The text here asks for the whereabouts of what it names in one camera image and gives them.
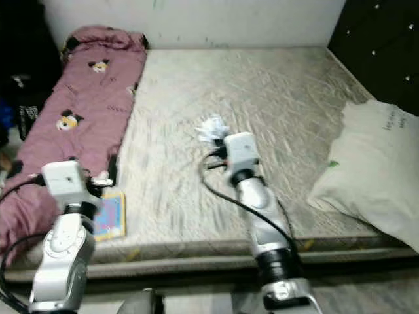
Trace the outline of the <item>purple cartoon mouse blanket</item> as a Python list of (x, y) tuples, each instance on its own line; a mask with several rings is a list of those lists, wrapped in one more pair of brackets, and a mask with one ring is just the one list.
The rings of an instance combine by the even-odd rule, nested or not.
[[(0, 248), (50, 230), (59, 209), (45, 186), (31, 183), (45, 164), (75, 159), (90, 177), (108, 174), (134, 108), (149, 42), (143, 33), (88, 25), (65, 44), (63, 74), (12, 159), (0, 201)], [(32, 243), (19, 245), (12, 262)]]

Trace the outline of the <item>grey quilted mattress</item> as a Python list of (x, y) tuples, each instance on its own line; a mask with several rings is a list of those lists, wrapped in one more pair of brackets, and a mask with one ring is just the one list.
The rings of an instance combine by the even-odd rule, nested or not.
[(255, 136), (259, 174), (287, 209), (307, 264), (413, 255), (404, 243), (306, 203), (342, 129), (369, 93), (323, 48), (153, 50), (118, 155), (128, 232), (96, 245), (90, 280), (253, 268), (246, 212), (200, 182), (211, 146), (197, 127), (218, 114)]

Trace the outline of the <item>white tissue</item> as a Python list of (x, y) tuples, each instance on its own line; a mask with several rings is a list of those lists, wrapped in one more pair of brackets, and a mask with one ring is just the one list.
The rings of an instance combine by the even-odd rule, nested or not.
[(230, 126), (225, 123), (220, 114), (210, 114), (206, 120), (195, 128), (198, 132), (198, 140), (204, 143), (221, 143), (230, 135)]

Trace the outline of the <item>silver left robot leg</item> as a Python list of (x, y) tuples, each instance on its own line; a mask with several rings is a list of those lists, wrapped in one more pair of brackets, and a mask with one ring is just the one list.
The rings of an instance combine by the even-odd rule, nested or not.
[(153, 289), (143, 289), (125, 299), (116, 314), (164, 314), (164, 299)]

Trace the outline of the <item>colourful picture book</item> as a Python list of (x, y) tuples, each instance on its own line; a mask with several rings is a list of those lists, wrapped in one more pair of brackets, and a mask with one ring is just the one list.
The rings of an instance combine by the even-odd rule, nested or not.
[(96, 241), (120, 239), (126, 236), (126, 201), (123, 192), (107, 192), (94, 217)]

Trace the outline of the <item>white pillow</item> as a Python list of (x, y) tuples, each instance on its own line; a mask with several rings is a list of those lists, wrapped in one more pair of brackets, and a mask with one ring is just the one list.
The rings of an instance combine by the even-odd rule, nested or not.
[(343, 128), (306, 201), (419, 253), (419, 116), (374, 99), (348, 101), (341, 113)]

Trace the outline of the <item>dark padded headboard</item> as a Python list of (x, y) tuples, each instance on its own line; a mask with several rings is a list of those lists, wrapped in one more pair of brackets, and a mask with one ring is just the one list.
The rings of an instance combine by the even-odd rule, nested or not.
[(327, 47), (375, 99), (419, 116), (419, 0), (346, 0)]

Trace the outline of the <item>black white striped bag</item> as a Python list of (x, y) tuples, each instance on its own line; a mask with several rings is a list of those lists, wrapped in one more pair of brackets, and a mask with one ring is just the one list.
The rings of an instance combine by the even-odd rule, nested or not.
[(18, 126), (19, 137), (25, 140), (44, 107), (45, 99), (40, 96), (24, 96), (12, 99), (13, 112)]

